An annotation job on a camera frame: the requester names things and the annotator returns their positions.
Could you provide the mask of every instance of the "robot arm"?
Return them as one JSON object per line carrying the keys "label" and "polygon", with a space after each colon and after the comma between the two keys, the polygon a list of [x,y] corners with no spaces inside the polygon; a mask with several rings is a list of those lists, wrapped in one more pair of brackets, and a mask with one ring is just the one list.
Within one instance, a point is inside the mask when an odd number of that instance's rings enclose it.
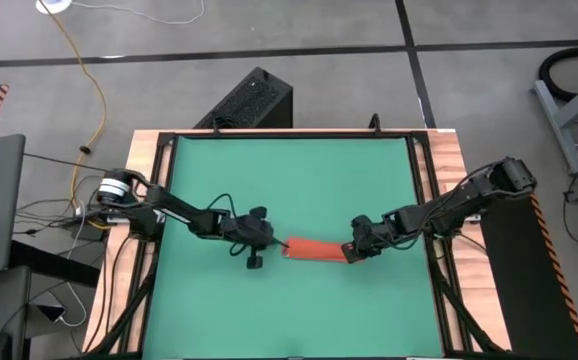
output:
{"label": "robot arm", "polygon": [[[138,202],[131,195],[135,182],[144,185],[147,193],[144,201]],[[189,231],[201,239],[224,240],[251,248],[247,267],[262,267],[262,257],[257,251],[268,245],[280,244],[273,237],[273,228],[265,220],[267,209],[257,207],[249,214],[234,217],[228,210],[198,209],[166,191],[162,186],[150,184],[138,172],[113,169],[103,177],[98,188],[98,202],[114,209],[129,219],[130,232],[143,240],[155,241],[162,235],[162,217],[158,211],[183,222]]]}
{"label": "robot arm", "polygon": [[422,205],[408,205],[372,222],[366,215],[351,221],[353,241],[342,245],[347,262],[380,255],[383,249],[408,249],[422,234],[453,236],[465,219],[494,201],[529,196],[536,179],[522,160],[505,158],[465,177],[453,190]]}

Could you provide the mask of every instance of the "red towel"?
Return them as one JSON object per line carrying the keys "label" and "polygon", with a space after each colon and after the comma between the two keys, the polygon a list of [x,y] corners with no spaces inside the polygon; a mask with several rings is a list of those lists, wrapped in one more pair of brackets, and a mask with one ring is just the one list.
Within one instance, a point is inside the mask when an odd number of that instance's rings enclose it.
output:
{"label": "red towel", "polygon": [[342,253],[342,244],[330,243],[317,240],[309,240],[299,237],[287,239],[288,248],[282,249],[282,255],[292,259],[334,261],[346,263],[347,259]]}

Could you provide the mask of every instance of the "yellow cable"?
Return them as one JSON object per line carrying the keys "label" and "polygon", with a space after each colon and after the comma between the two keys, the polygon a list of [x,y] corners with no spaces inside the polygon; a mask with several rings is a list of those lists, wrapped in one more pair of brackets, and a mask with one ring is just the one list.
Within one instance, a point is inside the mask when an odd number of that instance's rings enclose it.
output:
{"label": "yellow cable", "polygon": [[[65,36],[65,38],[67,38],[67,41],[69,42],[69,45],[71,46],[71,49],[73,49],[73,52],[76,54],[76,59],[78,59],[78,64],[80,65],[82,72],[85,74],[85,76],[87,76],[89,78],[89,80],[91,80],[93,85],[96,87],[98,95],[100,95],[100,100],[102,101],[102,120],[100,121],[100,125],[98,125],[98,129],[96,130],[96,132],[93,134],[91,139],[89,139],[89,142],[87,142],[86,146],[90,147],[98,139],[98,137],[102,133],[102,130],[105,127],[105,124],[107,123],[107,100],[105,99],[105,95],[102,93],[102,89],[100,89],[100,85],[98,85],[98,81],[96,81],[96,79],[93,76],[91,76],[91,74],[89,74],[89,71],[87,71],[85,64],[82,62],[82,58],[80,56],[80,52],[78,51],[78,48],[76,47],[76,44],[74,44],[74,42],[73,42],[73,40],[71,40],[71,37],[69,36],[69,34],[67,34],[67,30],[65,30],[65,27],[62,25],[62,22],[60,22],[60,20],[58,20],[58,18],[55,17],[51,13],[51,11],[49,11],[49,9],[47,8],[47,6],[45,5],[45,3],[42,0],[40,0],[39,2],[42,5],[42,7],[45,9],[45,11],[47,11],[47,14],[49,14],[49,16],[51,16],[51,19],[56,23],[56,25],[58,26],[58,28],[60,29],[62,34]],[[80,165],[82,163],[84,155],[85,154],[83,152],[80,152],[80,155],[78,156],[78,159],[76,160],[76,164]],[[75,194],[75,188],[76,188],[76,178],[77,177],[78,177],[78,166],[74,166],[73,174],[71,175],[71,187],[70,187],[71,206],[74,209],[77,206],[76,198],[75,198],[75,195],[76,195]],[[90,220],[88,220],[87,222],[89,223],[89,225],[95,227],[96,229],[100,229],[100,230],[111,229],[110,226],[101,226],[101,225],[98,225],[98,224],[96,224]]]}

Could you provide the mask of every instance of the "green tabletop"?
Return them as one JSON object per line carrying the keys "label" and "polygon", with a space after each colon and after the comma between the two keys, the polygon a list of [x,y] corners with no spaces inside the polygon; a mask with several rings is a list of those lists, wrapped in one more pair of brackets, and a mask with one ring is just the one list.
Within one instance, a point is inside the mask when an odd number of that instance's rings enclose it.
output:
{"label": "green tabletop", "polygon": [[[403,139],[179,138],[171,192],[266,206],[276,236],[351,239],[350,221],[415,203]],[[214,207],[228,208],[226,199]],[[348,265],[246,253],[167,220],[144,359],[442,355],[422,241]]]}

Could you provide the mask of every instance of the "wooden board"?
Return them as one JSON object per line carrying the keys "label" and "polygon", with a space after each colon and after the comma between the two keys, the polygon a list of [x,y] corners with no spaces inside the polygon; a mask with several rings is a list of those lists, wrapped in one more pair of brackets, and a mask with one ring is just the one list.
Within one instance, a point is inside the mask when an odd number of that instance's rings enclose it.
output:
{"label": "wooden board", "polygon": [[[370,132],[369,129],[229,129],[225,132],[247,132],[247,133],[292,133],[292,132]],[[465,175],[465,166],[460,152],[460,145],[455,130],[420,130],[420,129],[385,129],[388,131],[426,131],[430,140],[431,152],[433,154],[433,161],[436,176],[438,179],[438,187],[441,193],[451,190]],[[187,134],[202,134],[211,132],[211,130],[197,129],[197,130],[137,130],[134,132],[131,148],[129,150],[129,157],[127,159],[126,168],[139,171],[145,175],[151,174],[154,157],[156,154],[156,147],[158,136],[161,132],[177,132]],[[170,158],[170,147],[165,148],[165,155],[163,156],[163,164],[160,173],[159,183],[164,184],[166,179],[166,170]],[[419,156],[419,165],[427,198],[431,197],[429,179],[426,174],[426,168],[422,157]],[[131,283],[132,271],[136,258],[136,250],[138,243],[130,240],[123,248],[122,253],[117,260],[116,279],[114,289],[111,289],[111,264],[118,255],[118,250],[121,243],[127,236],[128,226],[120,225],[114,227],[109,234],[108,250],[106,255],[105,273],[107,276],[107,299],[110,291],[114,292],[114,301],[111,304],[110,324],[113,324],[120,316],[127,304],[129,294],[129,286]],[[484,240],[480,232],[480,227],[477,225],[465,225],[463,233],[484,246]],[[482,326],[482,328],[489,334],[494,342],[503,348],[510,348],[509,338],[505,327],[502,311],[500,309],[500,302],[496,293],[491,267],[486,255],[482,253],[474,245],[461,239],[455,239],[453,245],[454,258],[458,272],[458,281],[463,294],[463,301],[474,318]],[[145,259],[145,266],[143,268],[143,276],[150,264],[150,257]],[[103,303],[103,277],[98,281],[96,289],[96,297],[93,302],[91,316],[87,327],[87,334],[85,336],[84,346],[86,346],[91,338],[94,336],[98,320],[101,313],[102,322],[98,333],[93,339],[91,348],[95,347],[104,337],[108,313],[108,300],[105,304],[106,308],[102,309]],[[458,332],[457,320],[455,313],[451,310],[451,306],[446,303],[448,308],[450,328],[452,334],[452,341],[454,348],[461,348],[460,334]],[[144,314],[144,304],[136,311],[134,315],[134,322],[131,330],[129,351],[138,349],[140,338],[140,331],[142,326],[142,318]]]}

